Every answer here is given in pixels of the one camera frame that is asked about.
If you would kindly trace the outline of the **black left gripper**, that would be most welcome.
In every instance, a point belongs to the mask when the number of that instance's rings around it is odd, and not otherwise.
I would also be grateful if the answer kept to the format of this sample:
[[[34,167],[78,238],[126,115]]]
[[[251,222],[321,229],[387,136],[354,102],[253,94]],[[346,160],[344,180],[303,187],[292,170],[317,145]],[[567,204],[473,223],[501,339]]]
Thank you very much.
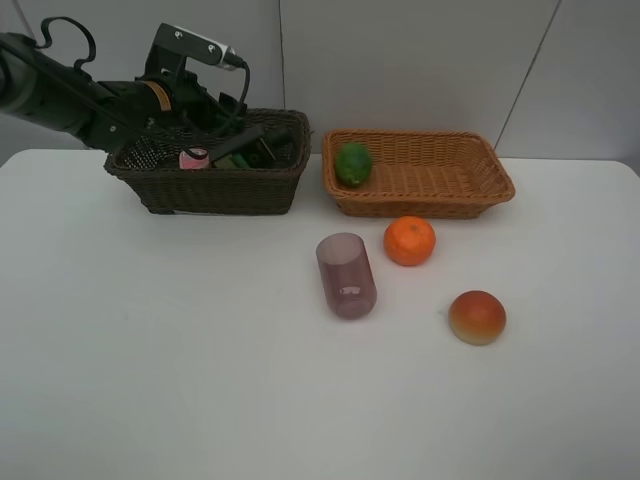
[[[195,73],[184,71],[176,75],[164,70],[164,82],[172,102],[166,126],[203,135],[240,132],[244,128],[247,113],[248,71],[244,73],[242,92],[238,98],[224,92],[214,98],[199,84]]]

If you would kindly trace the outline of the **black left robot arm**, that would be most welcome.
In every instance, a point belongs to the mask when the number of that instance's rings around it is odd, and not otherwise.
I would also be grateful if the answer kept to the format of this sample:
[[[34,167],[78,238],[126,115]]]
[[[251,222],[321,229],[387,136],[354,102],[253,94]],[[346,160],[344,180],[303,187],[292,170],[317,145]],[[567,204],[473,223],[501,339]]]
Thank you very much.
[[[83,68],[96,57],[94,39],[87,43],[87,56],[65,66],[45,55],[50,40],[39,45],[22,34],[2,34],[2,114],[67,133],[108,153],[141,138],[180,150],[211,147],[237,126],[245,102],[222,106],[186,68],[194,60],[247,71],[248,63],[232,48],[163,23],[142,75],[95,81]]]

